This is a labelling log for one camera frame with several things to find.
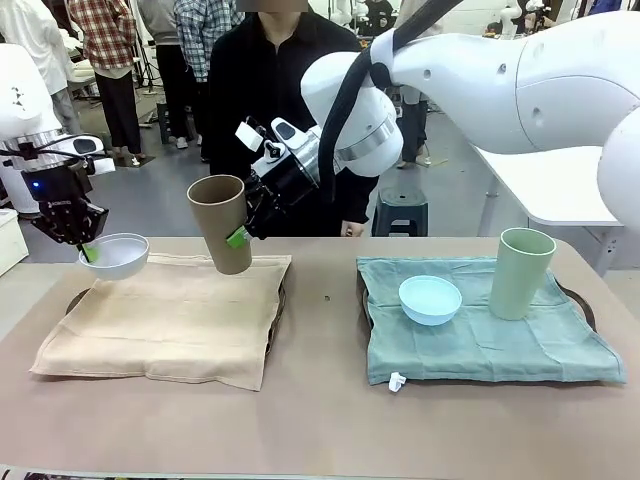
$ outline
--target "green cup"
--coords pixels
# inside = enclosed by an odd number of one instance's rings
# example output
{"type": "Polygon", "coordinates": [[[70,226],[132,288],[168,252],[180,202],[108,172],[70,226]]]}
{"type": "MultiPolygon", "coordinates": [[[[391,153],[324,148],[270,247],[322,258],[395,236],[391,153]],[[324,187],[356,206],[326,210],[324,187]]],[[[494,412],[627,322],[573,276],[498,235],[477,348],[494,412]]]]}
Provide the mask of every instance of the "green cup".
{"type": "Polygon", "coordinates": [[[519,320],[529,306],[556,251],[549,235],[529,228],[510,228],[500,235],[489,309],[505,320],[519,320]]]}

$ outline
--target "table leg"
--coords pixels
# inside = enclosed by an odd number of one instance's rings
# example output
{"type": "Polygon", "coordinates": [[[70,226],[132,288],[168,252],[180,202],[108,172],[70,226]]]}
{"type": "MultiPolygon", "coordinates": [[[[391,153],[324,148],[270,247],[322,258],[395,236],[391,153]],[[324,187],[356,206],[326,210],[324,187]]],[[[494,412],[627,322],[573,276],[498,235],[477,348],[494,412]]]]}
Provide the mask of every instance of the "table leg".
{"type": "Polygon", "coordinates": [[[604,277],[611,266],[611,262],[616,255],[616,248],[618,247],[618,241],[622,235],[624,227],[611,227],[604,236],[602,244],[600,246],[600,252],[596,259],[596,265],[594,267],[596,273],[601,277],[604,277]]]}
{"type": "Polygon", "coordinates": [[[491,227],[491,219],[493,218],[493,210],[496,206],[496,198],[498,198],[498,187],[500,182],[498,177],[492,174],[489,191],[486,193],[484,208],[482,209],[482,217],[480,217],[480,228],[478,228],[479,237],[488,237],[489,228],[491,227]]]}

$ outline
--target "brown cup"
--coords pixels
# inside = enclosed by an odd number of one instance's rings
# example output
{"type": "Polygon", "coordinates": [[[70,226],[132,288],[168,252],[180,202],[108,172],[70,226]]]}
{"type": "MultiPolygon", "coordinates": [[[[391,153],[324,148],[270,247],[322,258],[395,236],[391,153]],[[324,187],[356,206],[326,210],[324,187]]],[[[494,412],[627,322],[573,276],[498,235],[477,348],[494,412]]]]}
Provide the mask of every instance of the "brown cup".
{"type": "Polygon", "coordinates": [[[187,197],[216,269],[225,275],[235,275],[249,268],[249,242],[241,248],[227,244],[229,235],[247,220],[242,180],[231,175],[202,178],[189,187],[187,197]]]}

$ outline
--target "hand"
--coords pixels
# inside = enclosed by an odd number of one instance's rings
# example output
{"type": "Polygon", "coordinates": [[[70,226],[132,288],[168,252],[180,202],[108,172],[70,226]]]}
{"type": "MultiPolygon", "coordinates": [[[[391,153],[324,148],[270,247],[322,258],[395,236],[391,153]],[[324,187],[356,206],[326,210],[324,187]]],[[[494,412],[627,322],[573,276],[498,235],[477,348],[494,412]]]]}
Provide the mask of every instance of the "hand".
{"type": "Polygon", "coordinates": [[[342,237],[361,237],[364,233],[364,225],[356,222],[342,221],[342,229],[340,236],[342,237]]]}

